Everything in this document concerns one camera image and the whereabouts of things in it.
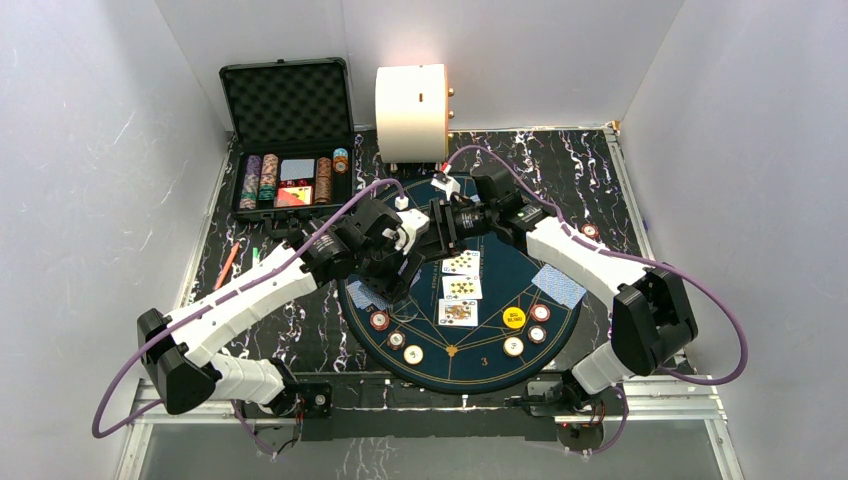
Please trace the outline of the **nine of clubs card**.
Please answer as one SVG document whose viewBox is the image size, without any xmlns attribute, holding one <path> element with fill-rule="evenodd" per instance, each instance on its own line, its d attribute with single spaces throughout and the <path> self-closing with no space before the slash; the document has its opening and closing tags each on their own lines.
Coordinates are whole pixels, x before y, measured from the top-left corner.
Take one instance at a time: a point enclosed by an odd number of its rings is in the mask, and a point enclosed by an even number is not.
<svg viewBox="0 0 848 480">
<path fill-rule="evenodd" d="M 441 272 L 446 275 L 478 276 L 481 271 L 481 252 L 465 250 L 441 263 Z"/>
</svg>

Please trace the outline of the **dealt card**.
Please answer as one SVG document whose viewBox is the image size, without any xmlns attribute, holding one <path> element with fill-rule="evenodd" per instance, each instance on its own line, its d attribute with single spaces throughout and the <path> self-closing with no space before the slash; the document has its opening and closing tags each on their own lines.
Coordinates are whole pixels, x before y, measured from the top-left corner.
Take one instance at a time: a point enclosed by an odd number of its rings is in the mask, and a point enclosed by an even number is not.
<svg viewBox="0 0 848 480">
<path fill-rule="evenodd" d="M 556 303 L 574 309 L 586 295 L 587 290 L 558 270 L 539 271 L 532 283 Z"/>
<path fill-rule="evenodd" d="M 358 309 L 368 309 L 369 307 L 374 307 L 377 310 L 385 309 L 384 300 L 368 289 L 361 281 L 349 283 L 346 286 L 346 291 L 354 306 Z"/>
</svg>

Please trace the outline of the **eight of spades card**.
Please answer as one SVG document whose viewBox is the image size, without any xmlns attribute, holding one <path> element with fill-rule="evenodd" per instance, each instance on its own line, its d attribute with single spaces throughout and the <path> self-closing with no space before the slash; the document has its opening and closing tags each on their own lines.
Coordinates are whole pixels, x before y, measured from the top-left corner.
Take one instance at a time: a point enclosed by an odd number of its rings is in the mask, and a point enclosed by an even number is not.
<svg viewBox="0 0 848 480">
<path fill-rule="evenodd" d="M 480 300 L 482 283 L 478 276 L 446 275 L 442 278 L 442 291 L 446 300 Z"/>
</svg>

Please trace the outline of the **red chips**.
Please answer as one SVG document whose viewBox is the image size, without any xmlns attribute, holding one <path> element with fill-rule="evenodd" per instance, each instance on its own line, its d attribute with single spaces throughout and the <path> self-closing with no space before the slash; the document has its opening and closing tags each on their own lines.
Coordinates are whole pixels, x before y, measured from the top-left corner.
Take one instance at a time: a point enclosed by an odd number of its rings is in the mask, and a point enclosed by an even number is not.
<svg viewBox="0 0 848 480">
<path fill-rule="evenodd" d="M 389 327 L 390 318 L 385 311 L 375 311 L 370 315 L 369 324 L 375 331 L 384 331 Z"/>
<path fill-rule="evenodd" d="M 551 318 L 551 311 L 547 305 L 539 303 L 530 308 L 529 315 L 534 321 L 544 323 Z"/>
</svg>

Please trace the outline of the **clear dealer button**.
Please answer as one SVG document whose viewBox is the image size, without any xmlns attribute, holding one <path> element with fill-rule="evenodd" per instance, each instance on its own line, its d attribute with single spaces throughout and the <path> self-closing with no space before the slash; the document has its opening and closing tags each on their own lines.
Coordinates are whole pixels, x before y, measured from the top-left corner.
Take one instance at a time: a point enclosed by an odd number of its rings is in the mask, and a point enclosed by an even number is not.
<svg viewBox="0 0 848 480">
<path fill-rule="evenodd" d="M 412 299 L 408 299 L 393 304 L 390 308 L 390 313 L 392 318 L 397 322 L 408 323 L 419 317 L 420 310 Z"/>
</svg>

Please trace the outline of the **queen of spades card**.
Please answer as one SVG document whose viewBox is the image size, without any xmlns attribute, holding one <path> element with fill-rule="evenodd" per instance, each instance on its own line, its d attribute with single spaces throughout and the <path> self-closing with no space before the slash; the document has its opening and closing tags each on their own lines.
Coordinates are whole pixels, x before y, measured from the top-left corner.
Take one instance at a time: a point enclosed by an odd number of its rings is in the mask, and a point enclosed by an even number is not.
<svg viewBox="0 0 848 480">
<path fill-rule="evenodd" d="M 477 300 L 440 299 L 437 310 L 437 321 L 441 326 L 477 327 L 479 325 L 478 309 Z"/>
</svg>

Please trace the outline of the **brown chips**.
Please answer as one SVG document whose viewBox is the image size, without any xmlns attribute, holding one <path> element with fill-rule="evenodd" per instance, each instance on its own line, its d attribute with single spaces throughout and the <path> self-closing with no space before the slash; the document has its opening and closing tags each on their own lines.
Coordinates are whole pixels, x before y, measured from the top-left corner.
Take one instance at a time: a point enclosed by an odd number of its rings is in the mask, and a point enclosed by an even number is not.
<svg viewBox="0 0 848 480">
<path fill-rule="evenodd" d="M 406 336 L 402 331 L 395 330 L 386 338 L 386 346 L 391 350 L 400 350 L 406 345 Z"/>
<path fill-rule="evenodd" d="M 533 344 L 542 344 L 547 339 L 547 332 L 541 325 L 533 325 L 527 330 L 527 338 Z"/>
</svg>

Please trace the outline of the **yellow big blind button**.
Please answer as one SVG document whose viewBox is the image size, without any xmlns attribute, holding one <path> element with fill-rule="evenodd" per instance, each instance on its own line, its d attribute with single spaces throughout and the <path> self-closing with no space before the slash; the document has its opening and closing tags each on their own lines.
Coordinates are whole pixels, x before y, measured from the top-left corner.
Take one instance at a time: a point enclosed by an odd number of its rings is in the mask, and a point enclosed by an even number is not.
<svg viewBox="0 0 848 480">
<path fill-rule="evenodd" d="M 517 306 L 510 306 L 502 312 L 502 322 L 509 329 L 521 329 L 527 322 L 526 313 Z"/>
</svg>

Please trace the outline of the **yellow chips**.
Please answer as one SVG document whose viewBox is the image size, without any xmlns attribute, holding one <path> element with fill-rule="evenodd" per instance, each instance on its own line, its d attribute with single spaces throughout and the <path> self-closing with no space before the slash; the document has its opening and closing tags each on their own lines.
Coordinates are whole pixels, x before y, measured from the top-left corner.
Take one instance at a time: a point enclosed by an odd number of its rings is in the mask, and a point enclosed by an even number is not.
<svg viewBox="0 0 848 480">
<path fill-rule="evenodd" d="M 520 357 L 524 352 L 524 349 L 525 344 L 519 337 L 511 336 L 506 338 L 503 342 L 503 351 L 511 358 Z"/>
<path fill-rule="evenodd" d="M 419 345 L 409 345 L 403 350 L 403 360 L 408 365 L 418 365 L 424 358 L 424 351 Z"/>
</svg>

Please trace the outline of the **red poker chip stack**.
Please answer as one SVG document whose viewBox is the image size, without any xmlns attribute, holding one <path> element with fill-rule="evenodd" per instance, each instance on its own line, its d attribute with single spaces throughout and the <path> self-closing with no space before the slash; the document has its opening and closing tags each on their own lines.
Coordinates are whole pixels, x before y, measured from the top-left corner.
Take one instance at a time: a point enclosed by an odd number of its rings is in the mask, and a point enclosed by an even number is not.
<svg viewBox="0 0 848 480">
<path fill-rule="evenodd" d="M 600 236 L 598 228 L 593 224 L 585 224 L 581 227 L 583 235 L 590 239 L 597 239 Z"/>
</svg>

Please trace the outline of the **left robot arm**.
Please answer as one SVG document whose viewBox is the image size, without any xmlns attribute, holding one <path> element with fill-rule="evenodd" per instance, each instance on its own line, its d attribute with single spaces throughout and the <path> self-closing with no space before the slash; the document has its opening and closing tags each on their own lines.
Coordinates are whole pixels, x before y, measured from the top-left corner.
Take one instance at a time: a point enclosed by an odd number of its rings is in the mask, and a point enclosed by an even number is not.
<svg viewBox="0 0 848 480">
<path fill-rule="evenodd" d="M 151 309 L 137 322 L 141 358 L 165 410 L 186 413 L 208 400 L 246 401 L 286 416 L 299 400 L 280 360 L 240 359 L 222 348 L 273 311 L 350 275 L 396 274 L 429 227 L 417 209 L 397 211 L 365 199 L 351 214 L 312 219 L 257 266 L 168 314 Z"/>
</svg>

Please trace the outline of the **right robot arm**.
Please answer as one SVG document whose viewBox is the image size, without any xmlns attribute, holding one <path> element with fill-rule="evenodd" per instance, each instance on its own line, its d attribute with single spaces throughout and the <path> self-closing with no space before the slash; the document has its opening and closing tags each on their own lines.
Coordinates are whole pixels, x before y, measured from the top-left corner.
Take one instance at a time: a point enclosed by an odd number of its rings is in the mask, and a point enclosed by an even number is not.
<svg viewBox="0 0 848 480">
<path fill-rule="evenodd" d="M 458 239 L 493 233 L 529 257 L 557 269 L 604 302 L 612 333 L 570 367 L 555 389 L 529 396 L 525 405 L 554 405 L 590 413 L 603 392 L 634 376 L 658 371 L 698 336 L 698 327 L 681 274 L 668 265 L 601 248 L 568 226 L 558 207 L 519 191 L 506 170 L 473 174 L 478 198 L 459 192 L 447 170 L 431 184 L 446 195 L 440 211 L 450 213 Z"/>
</svg>

